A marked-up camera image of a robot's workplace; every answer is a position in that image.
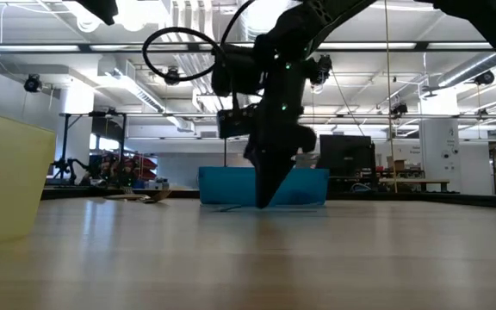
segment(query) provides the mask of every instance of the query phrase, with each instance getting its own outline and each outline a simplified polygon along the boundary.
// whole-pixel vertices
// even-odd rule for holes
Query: wooden table
[[[380,183],[394,183],[393,178],[381,178]],[[440,184],[441,191],[447,191],[447,184],[450,183],[448,179],[421,179],[421,178],[398,178],[397,183],[405,183],[405,184],[418,184],[423,192],[427,191],[428,184]]]
[[[0,244],[0,309],[496,309],[496,209],[43,201],[28,237]]]

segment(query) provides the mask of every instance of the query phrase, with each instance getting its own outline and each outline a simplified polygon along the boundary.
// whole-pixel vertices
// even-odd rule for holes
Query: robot
[[[116,12],[114,1],[79,1],[92,13],[109,21]],[[415,0],[433,3],[450,16],[470,21],[496,49],[496,0]],[[147,66],[157,75],[176,82],[199,78],[211,71],[212,86],[218,96],[233,99],[232,110],[218,113],[222,139],[250,135],[245,149],[256,169],[257,206],[265,208],[295,162],[301,149],[311,152],[316,143],[313,130],[298,124],[303,114],[301,100],[307,79],[323,83],[332,68],[330,59],[310,58],[317,47],[336,28],[368,8],[375,0],[303,0],[278,18],[267,34],[256,38],[254,47],[225,43],[235,21],[254,0],[246,2],[233,17],[218,45],[206,35],[188,28],[165,28],[151,35],[143,46]],[[214,48],[215,65],[192,77],[170,77],[155,68],[148,58],[148,47],[159,36],[180,32],[201,38]],[[256,95],[264,90],[259,104],[241,108],[238,93]]]

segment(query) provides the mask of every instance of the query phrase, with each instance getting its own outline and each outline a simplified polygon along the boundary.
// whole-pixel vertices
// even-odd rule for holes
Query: blue box
[[[292,169],[270,206],[324,205],[329,175],[326,169]],[[256,205],[254,168],[200,167],[198,183],[202,204]]]

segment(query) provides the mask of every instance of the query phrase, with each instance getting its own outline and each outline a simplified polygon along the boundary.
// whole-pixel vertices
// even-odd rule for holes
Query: computer monitor
[[[375,147],[370,137],[322,134],[319,139],[317,168],[329,169],[336,177],[359,177],[375,171]]]

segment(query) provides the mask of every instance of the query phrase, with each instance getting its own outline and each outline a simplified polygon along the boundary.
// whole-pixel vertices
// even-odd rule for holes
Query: yellow container
[[[0,241],[32,229],[54,148],[53,132],[0,117]]]

